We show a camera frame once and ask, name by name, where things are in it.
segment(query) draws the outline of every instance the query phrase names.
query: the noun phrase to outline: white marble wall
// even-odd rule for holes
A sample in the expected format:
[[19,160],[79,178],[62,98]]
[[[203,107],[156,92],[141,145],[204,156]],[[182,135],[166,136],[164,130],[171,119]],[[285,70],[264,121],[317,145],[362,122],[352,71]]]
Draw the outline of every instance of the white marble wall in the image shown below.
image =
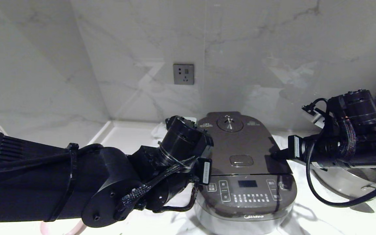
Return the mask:
[[69,1],[0,0],[0,124],[85,145],[109,119]]
[[[71,0],[107,108],[159,121],[238,110],[310,128],[300,107],[376,97],[376,0]],[[194,63],[194,86],[173,63]]]

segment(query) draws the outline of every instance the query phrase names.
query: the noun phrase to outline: electrical outlet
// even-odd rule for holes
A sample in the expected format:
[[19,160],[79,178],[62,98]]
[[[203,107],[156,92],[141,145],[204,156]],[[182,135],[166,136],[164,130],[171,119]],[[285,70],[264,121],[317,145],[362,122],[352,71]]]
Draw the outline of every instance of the electrical outlet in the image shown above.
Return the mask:
[[194,85],[194,65],[174,64],[173,80],[176,85]]

